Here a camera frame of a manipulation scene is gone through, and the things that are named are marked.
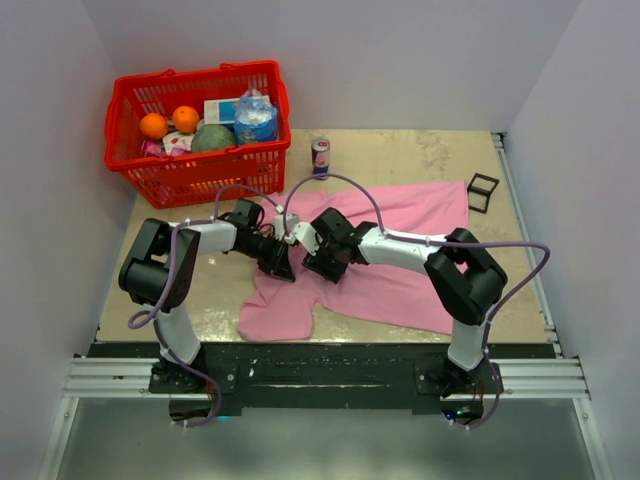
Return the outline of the pink t-shirt garment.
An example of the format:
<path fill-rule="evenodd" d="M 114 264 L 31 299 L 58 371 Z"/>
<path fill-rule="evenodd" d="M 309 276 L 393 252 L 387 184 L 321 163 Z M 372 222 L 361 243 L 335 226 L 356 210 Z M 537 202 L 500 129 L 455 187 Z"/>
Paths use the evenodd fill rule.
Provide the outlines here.
<path fill-rule="evenodd" d="M 468 227 L 466 187 L 461 181 L 351 189 L 330 195 L 297 192 L 290 211 L 311 221 L 329 207 L 353 225 L 382 222 L 408 233 L 448 235 Z M 365 321 L 448 334 L 452 319 L 424 274 L 386 265 L 352 265 L 334 284 L 306 269 L 306 251 L 294 247 L 289 258 L 295 282 L 257 271 L 256 291 L 242 305 L 237 330 L 249 341 L 298 340 L 310 337 L 312 309 L 328 310 Z"/>

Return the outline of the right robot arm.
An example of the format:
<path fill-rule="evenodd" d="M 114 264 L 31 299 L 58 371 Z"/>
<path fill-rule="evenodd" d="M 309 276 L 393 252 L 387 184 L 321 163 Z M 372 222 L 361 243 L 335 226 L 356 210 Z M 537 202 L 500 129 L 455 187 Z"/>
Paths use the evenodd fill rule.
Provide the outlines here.
<path fill-rule="evenodd" d="M 351 264 L 385 265 L 426 275 L 453 319 L 445 379 L 459 393 L 481 380 L 487 314 L 500 300 L 508 277 L 466 229 L 426 236 L 386 230 L 363 221 L 353 226 L 334 208 L 297 223 L 291 244 L 307 251 L 303 266 L 336 284 Z"/>

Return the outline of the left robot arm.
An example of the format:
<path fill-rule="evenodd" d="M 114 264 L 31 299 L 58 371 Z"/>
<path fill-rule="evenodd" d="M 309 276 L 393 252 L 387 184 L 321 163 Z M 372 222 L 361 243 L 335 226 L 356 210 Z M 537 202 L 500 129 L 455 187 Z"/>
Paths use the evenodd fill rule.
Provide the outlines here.
<path fill-rule="evenodd" d="M 207 368 L 195 360 L 201 343 L 186 307 L 198 257 L 236 252 L 255 260 L 258 269 L 273 278 L 295 280 L 286 243 L 261 231 L 264 216 L 261 205 L 240 199 L 232 211 L 207 220 L 172 224 L 150 218 L 125 258 L 119 288 L 141 306 L 127 326 L 154 328 L 161 356 L 175 363 L 171 378 L 185 392 L 200 390 L 207 380 Z"/>

